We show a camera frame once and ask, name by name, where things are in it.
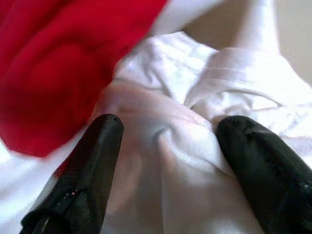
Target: textured black plastic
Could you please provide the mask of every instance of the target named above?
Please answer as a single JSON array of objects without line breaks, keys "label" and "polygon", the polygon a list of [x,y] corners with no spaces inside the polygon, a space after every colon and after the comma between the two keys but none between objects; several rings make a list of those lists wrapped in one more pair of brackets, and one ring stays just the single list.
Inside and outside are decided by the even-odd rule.
[{"label": "textured black plastic", "polygon": [[267,234],[312,234],[312,171],[279,136],[243,116],[223,119],[221,150]]},{"label": "textured black plastic", "polygon": [[46,227],[43,234],[100,233],[122,134],[123,125],[118,117],[107,114],[94,120],[61,166],[65,169],[56,170],[39,195],[40,202],[22,220],[22,233],[33,233],[43,217],[48,217],[50,223],[62,223],[66,230],[53,232]]}]

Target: red cloth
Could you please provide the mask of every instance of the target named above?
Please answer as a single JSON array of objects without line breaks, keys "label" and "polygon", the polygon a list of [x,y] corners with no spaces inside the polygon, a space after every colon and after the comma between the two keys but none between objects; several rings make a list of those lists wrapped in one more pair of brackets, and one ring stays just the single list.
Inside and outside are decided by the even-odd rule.
[{"label": "red cloth", "polygon": [[87,122],[166,0],[1,0],[0,137],[46,156]]}]

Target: black object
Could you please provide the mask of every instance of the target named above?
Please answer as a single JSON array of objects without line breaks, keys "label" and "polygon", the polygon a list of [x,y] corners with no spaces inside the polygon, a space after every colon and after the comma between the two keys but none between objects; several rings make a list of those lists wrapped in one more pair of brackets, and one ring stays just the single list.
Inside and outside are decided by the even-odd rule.
[{"label": "black object", "polygon": [[276,134],[243,116],[223,119],[221,150],[267,234],[312,234],[312,171]]},{"label": "black object", "polygon": [[122,134],[118,117],[94,120],[22,220],[21,234],[100,233]]}]

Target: red fabric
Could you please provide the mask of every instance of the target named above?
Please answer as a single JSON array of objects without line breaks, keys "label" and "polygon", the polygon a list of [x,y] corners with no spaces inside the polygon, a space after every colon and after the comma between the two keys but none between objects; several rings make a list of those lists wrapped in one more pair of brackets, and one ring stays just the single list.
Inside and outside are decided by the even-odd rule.
[{"label": "red fabric", "polygon": [[0,137],[46,156],[88,120],[166,0],[1,0]]}]

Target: white t-shirt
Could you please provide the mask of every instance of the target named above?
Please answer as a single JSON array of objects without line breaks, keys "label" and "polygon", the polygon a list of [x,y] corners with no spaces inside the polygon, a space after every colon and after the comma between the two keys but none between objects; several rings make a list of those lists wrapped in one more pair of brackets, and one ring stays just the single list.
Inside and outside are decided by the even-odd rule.
[{"label": "white t-shirt", "polygon": [[[103,234],[263,233],[215,136],[225,116],[258,121],[312,166],[312,89],[279,54],[149,38],[119,64],[100,113],[124,124]],[[0,149],[0,233],[21,229],[82,132],[47,159]]]}]

